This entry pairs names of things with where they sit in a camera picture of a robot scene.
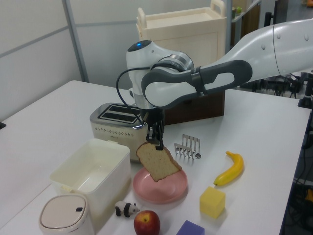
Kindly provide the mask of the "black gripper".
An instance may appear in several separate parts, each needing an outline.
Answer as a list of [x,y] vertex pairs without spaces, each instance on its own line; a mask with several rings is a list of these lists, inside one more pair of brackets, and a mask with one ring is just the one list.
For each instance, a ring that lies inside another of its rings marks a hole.
[[142,120],[148,124],[147,142],[156,142],[156,150],[163,150],[164,125],[160,122],[165,119],[165,111],[160,108],[140,109]]

